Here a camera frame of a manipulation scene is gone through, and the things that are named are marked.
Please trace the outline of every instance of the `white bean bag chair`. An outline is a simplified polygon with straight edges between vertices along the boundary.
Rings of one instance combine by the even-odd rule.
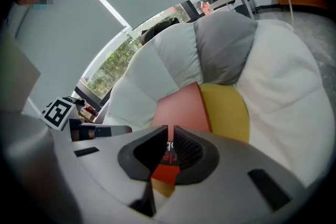
[[[207,28],[211,22],[216,23]],[[239,33],[244,22],[255,25],[252,39],[233,33]],[[232,36],[222,51],[222,43]],[[239,45],[241,40],[251,44]],[[205,57],[206,43],[217,43],[219,51]],[[223,57],[229,55],[219,63],[224,76],[209,81],[222,52]],[[135,53],[111,91],[103,123],[128,125],[134,131],[147,128],[158,100],[194,81],[233,84],[248,110],[249,144],[292,171],[305,186],[323,175],[334,147],[333,112],[318,66],[290,26],[218,12],[167,28]]]

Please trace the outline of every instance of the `black slot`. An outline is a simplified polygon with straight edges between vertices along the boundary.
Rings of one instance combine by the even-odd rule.
[[[83,150],[74,151],[74,154],[77,157],[81,157],[81,156],[85,156],[85,155],[95,153],[97,151],[99,151],[99,149],[97,149],[96,147],[93,146],[93,147],[84,148]]]
[[[248,176],[273,211],[290,202],[288,195],[263,169],[249,171]]]
[[[179,126],[174,127],[174,150],[180,165],[176,185],[202,182],[219,163],[219,152],[214,144]]]
[[[132,179],[149,181],[166,149],[168,127],[157,128],[151,133],[123,146],[118,152],[118,162]]]

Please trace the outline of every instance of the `tree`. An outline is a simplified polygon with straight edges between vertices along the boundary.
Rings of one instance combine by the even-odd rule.
[[[88,80],[89,89],[99,98],[103,98],[113,85],[124,75],[127,66],[142,47],[140,37],[133,40],[130,36],[117,50],[111,53],[96,73]]]
[[[179,19],[181,23],[186,23],[187,21],[190,20],[189,15],[187,14],[187,12],[185,12],[183,7],[181,7],[180,5],[175,6],[175,13],[177,14],[177,18]]]

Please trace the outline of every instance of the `table leg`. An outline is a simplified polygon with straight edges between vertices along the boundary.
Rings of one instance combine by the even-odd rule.
[[[255,0],[252,0],[252,1],[253,1],[253,5],[254,5],[254,11],[255,11],[256,14],[258,14],[256,2],[255,2]]]
[[[292,9],[292,3],[290,0],[288,0],[289,3],[289,9],[290,9],[290,17],[291,17],[291,21],[292,21],[292,27],[294,27],[294,15],[293,15],[293,9]]]
[[[248,13],[249,13],[251,19],[254,20],[254,15],[252,13],[250,5],[248,4],[248,1],[247,0],[241,0],[241,1],[243,1],[243,3],[246,5]]]

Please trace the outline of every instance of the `red object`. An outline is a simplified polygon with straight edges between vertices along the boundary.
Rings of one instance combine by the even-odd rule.
[[[158,101],[151,126],[161,125],[168,125],[167,151],[152,178],[174,184],[176,175],[180,172],[173,146],[174,126],[212,131],[202,92],[197,82]]]
[[[207,3],[203,3],[201,5],[201,9],[204,12],[205,15],[210,14],[212,11]]]
[[[98,113],[88,104],[85,106],[84,109],[95,117],[98,115]]]

